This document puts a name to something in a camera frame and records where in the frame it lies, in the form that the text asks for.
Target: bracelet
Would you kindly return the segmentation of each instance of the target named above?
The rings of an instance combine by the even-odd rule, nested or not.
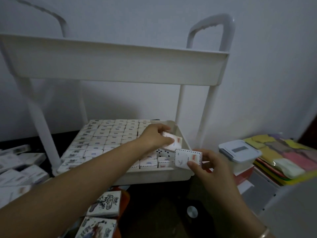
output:
[[[265,227],[266,230],[264,231],[264,233],[262,235],[259,236],[259,238],[265,238],[269,233],[270,233],[270,229]]]

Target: container lid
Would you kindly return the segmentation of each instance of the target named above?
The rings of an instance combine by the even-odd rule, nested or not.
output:
[[[236,163],[248,162],[262,155],[261,151],[248,145],[243,140],[234,140],[219,144],[219,152]]]

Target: cart handle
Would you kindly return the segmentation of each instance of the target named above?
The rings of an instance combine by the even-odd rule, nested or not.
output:
[[[56,18],[61,26],[61,32],[63,37],[70,37],[70,29],[62,14],[57,10],[56,7],[43,0],[15,0],[18,3],[33,7],[41,12],[45,12],[54,18]]]
[[[197,32],[208,27],[215,27],[217,25],[223,25],[224,27],[219,51],[228,52],[235,34],[236,25],[233,17],[225,13],[207,17],[192,26],[192,28],[189,30],[186,48],[193,47],[193,40]]]

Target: person's arm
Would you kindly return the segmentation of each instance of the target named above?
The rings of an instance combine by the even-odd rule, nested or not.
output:
[[[174,142],[151,124],[136,140],[119,146],[39,185],[0,209],[2,238],[61,235],[137,160]]]
[[[203,161],[209,162],[204,163],[202,168],[192,161],[187,164],[202,181],[206,190],[227,212],[236,235],[241,238],[260,237],[266,231],[266,227],[244,203],[228,162],[221,158],[220,154],[211,150],[196,149],[196,151],[203,152]],[[208,173],[205,171],[207,168],[214,170],[212,173]],[[272,234],[268,234],[266,237],[274,238]]]

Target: cart leg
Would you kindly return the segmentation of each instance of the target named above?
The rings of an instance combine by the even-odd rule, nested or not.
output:
[[[15,77],[15,80],[22,95],[26,98],[31,118],[50,160],[52,169],[58,168],[61,165],[61,160],[57,153],[49,127],[47,126],[43,111],[35,101],[31,81],[29,78],[18,77]]]
[[[185,90],[185,85],[180,85],[178,103],[177,103],[177,110],[176,110],[176,118],[175,118],[175,123],[177,125],[179,123],[179,116],[180,116],[181,106],[183,104],[184,90]]]
[[[82,122],[85,124],[88,123],[86,107],[84,103],[84,99],[82,97],[82,88],[81,88],[81,81],[76,81],[78,85],[78,101],[79,101],[79,108],[81,113]]]
[[[215,104],[218,89],[219,89],[219,86],[209,87],[203,115],[200,120],[200,125],[198,129],[197,137],[196,137],[197,148],[201,148],[203,146],[203,142],[207,133],[208,123],[211,117],[212,107]]]

